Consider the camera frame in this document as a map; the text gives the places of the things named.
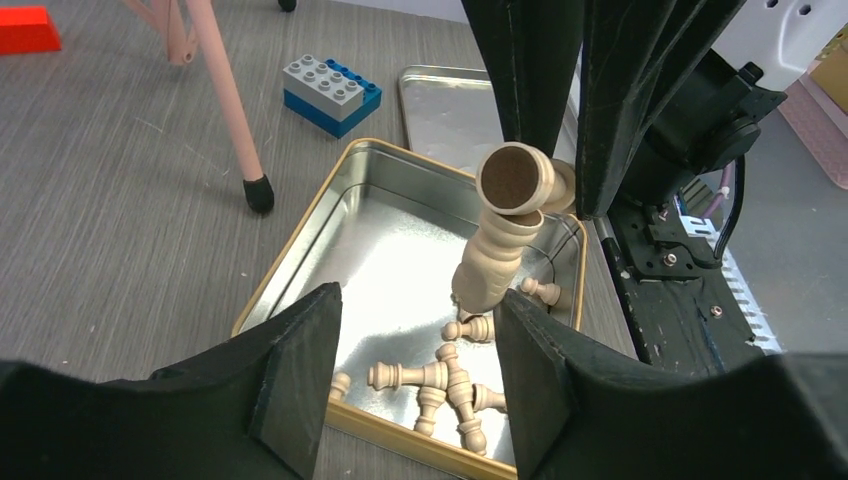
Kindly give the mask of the gold tin box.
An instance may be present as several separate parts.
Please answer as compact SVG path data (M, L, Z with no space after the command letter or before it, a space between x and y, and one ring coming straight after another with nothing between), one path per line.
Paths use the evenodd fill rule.
M329 403L326 422L467 479L516 477L509 422L478 413L485 455L464 448L449 403L432 408L415 386L377 390L378 362L419 367L457 316L451 279L477 227L481 203L471 175L390 143L352 141L233 326L240 334L326 282L341 286L337 371L351 384Z

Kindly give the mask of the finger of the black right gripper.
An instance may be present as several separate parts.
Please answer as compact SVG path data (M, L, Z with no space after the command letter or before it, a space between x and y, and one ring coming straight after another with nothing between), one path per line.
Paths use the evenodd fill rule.
M583 40L585 3L463 0L503 139L554 154Z
M577 157L581 218L607 213L648 127L742 5L586 2Z

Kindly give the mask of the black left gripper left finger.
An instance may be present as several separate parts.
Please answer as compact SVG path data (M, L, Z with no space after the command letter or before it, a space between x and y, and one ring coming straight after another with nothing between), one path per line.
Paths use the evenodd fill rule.
M310 479L342 313L325 283L140 381L1 365L5 479Z

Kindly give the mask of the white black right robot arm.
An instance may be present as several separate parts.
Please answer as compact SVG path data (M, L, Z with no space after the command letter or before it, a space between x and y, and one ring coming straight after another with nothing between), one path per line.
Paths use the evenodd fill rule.
M467 1L503 136L552 153L580 85L576 209L660 205L745 154L843 1Z

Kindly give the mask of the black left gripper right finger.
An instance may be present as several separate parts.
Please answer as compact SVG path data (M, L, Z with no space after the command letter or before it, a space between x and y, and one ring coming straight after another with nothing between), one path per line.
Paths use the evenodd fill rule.
M663 371L515 291L494 311L522 479L843 479L847 358L790 353Z

